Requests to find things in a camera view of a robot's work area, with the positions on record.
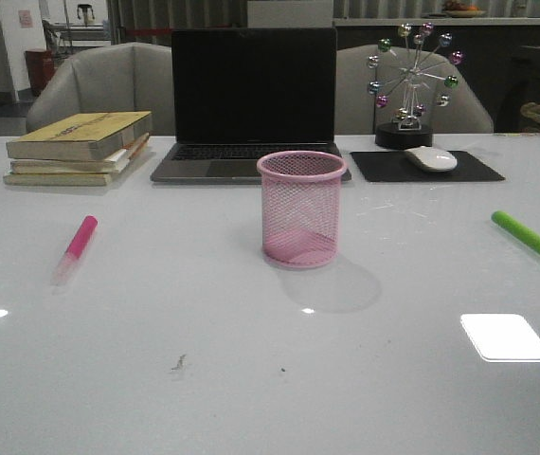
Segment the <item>office chair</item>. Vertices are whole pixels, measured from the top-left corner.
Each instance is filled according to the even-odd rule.
[[[381,53],[377,45],[361,45],[337,51],[337,74],[335,86],[335,133],[337,135],[368,135],[374,126],[388,123],[394,111],[401,106],[403,85],[390,94],[390,103],[385,108],[375,107],[375,98],[369,94],[369,82],[377,79],[389,81],[399,74],[399,61],[406,62],[406,49],[393,47],[390,52]],[[369,69],[368,57],[380,56],[378,75]],[[426,78],[429,89],[421,88],[420,100],[426,106],[422,117],[429,118],[429,126],[434,133],[492,133],[494,124],[476,95],[458,70],[447,59],[433,54],[423,66],[441,64],[432,70],[432,74],[446,77],[457,76],[457,88],[447,89],[442,81]],[[436,106],[435,99],[441,93],[451,96],[445,107]]]
[[[127,43],[71,56],[28,110],[26,128],[81,112],[115,111],[152,111],[153,134],[175,134],[170,47]]]

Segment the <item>white mouse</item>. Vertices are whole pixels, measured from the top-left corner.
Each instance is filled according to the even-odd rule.
[[[405,150],[405,155],[413,164],[424,171],[444,173],[455,169],[458,159],[446,150],[436,147],[415,147]]]

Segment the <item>highlighter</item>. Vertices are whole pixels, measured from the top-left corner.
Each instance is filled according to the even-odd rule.
[[[98,220],[95,216],[87,215],[84,217],[81,227],[77,230],[70,245],[68,245],[68,248],[60,259],[58,266],[55,268],[51,284],[61,286],[68,282],[97,225]]]
[[[511,215],[502,210],[494,212],[491,219],[540,255],[540,235],[537,232],[516,221]]]

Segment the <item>book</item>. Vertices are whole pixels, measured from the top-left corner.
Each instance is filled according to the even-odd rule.
[[[12,173],[120,173],[144,148],[150,134],[99,161],[61,161],[54,159],[14,159]]]
[[[102,187],[110,184],[113,180],[120,175],[122,171],[131,163],[144,149],[146,143],[148,142],[149,134],[145,134],[139,137],[128,149],[118,150],[115,154],[111,156],[118,155],[119,160],[115,163],[115,170],[111,172],[71,172],[70,168],[74,164],[81,164],[79,161],[76,162],[63,162],[63,161],[53,161],[57,165],[47,165],[48,169],[43,167],[43,165],[37,167],[40,161],[36,161],[37,165],[34,167],[29,167],[26,165],[26,169],[34,170],[37,169],[38,172],[29,172],[29,173],[17,173],[14,170],[11,170],[9,173],[6,173],[3,176],[3,181],[6,185],[24,185],[24,186],[58,186],[58,187]],[[95,166],[97,164],[103,164],[105,160],[102,161],[84,161],[82,164],[87,166]],[[48,173],[41,172],[42,170],[50,171]]]
[[[149,133],[152,113],[75,114],[7,142],[9,158],[102,160]]]
[[[6,185],[48,187],[103,187],[113,181],[113,173],[6,173]]]

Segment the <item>ferris wheel ornament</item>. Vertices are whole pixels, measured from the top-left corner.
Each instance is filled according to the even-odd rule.
[[[375,98],[377,109],[386,109],[392,101],[391,97],[397,87],[404,88],[403,98],[400,107],[393,114],[390,123],[377,126],[375,130],[375,143],[390,149],[404,150],[421,145],[432,145],[432,128],[422,123],[422,118],[427,112],[427,106],[420,102],[419,91],[430,88],[428,81],[441,80],[445,89],[435,100],[437,107],[445,107],[449,104],[451,96],[450,90],[458,86],[457,76],[437,76],[432,74],[432,70],[446,63],[453,66],[461,64],[463,53],[459,50],[453,51],[445,62],[428,62],[428,59],[441,48],[447,48],[453,41],[451,33],[443,33],[436,47],[431,52],[423,52],[423,45],[429,41],[429,37],[434,32],[434,25],[427,22],[419,27],[417,33],[413,34],[413,26],[402,24],[398,27],[398,35],[405,39],[406,61],[398,62],[399,74],[395,78],[382,82],[370,81],[369,93]],[[377,45],[380,55],[372,55],[368,58],[368,67],[376,70],[381,62],[381,54],[390,52],[394,55],[392,42],[382,39]]]

